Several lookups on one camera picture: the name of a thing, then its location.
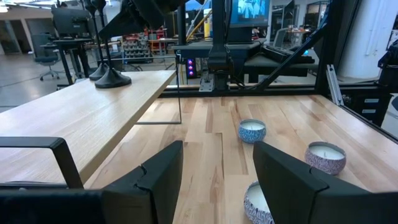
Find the wooden tabletop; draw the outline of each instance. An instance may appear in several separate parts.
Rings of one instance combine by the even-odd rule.
[[[0,113],[0,136],[63,137],[83,183],[175,76],[126,72],[132,85],[97,89],[85,80]],[[0,181],[64,182],[50,150],[2,149]]]
[[[372,192],[398,190],[398,146],[322,96],[183,98],[182,124],[135,126],[86,187],[103,187],[174,140],[184,141],[183,177],[174,223],[250,224],[243,197],[257,179],[252,144],[239,140],[242,119],[267,125],[265,142],[304,160],[307,146],[327,141],[344,149],[337,175]],[[158,99],[142,119],[178,120],[177,99]]]

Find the computer screen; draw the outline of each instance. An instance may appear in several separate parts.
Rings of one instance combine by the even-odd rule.
[[[233,0],[231,27],[268,26],[269,0]]]
[[[54,8],[51,10],[58,34],[84,34],[89,33],[90,13],[79,9]]]

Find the black bracket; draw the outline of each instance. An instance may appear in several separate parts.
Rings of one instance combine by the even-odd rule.
[[[57,161],[63,178],[69,189],[83,189],[83,184],[75,162],[70,154],[67,142],[56,137],[0,137],[0,148],[46,148],[51,149]],[[40,182],[9,182],[0,184],[1,188],[12,187],[62,187],[62,184],[47,184]]]

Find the black office chair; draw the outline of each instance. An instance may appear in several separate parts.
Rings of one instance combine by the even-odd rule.
[[[58,54],[54,52],[54,49],[45,49],[44,47],[41,47],[41,45],[45,45],[48,43],[51,44],[51,41],[49,41],[50,37],[50,34],[32,35],[35,62],[43,66],[48,66],[50,68],[49,71],[40,75],[41,81],[43,81],[43,77],[46,75],[51,75],[52,77],[56,76],[57,79],[60,79],[60,72],[51,69],[51,66],[55,65],[60,60]]]

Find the black lamp base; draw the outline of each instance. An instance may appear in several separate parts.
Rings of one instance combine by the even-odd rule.
[[[129,84],[131,84],[131,78],[122,75],[114,68],[108,69],[102,78],[95,81],[95,87],[97,88],[116,88]]]
[[[93,72],[88,78],[90,80],[97,81],[100,78],[102,78],[108,70],[109,70],[108,65],[105,63],[101,63],[98,66],[97,70]]]

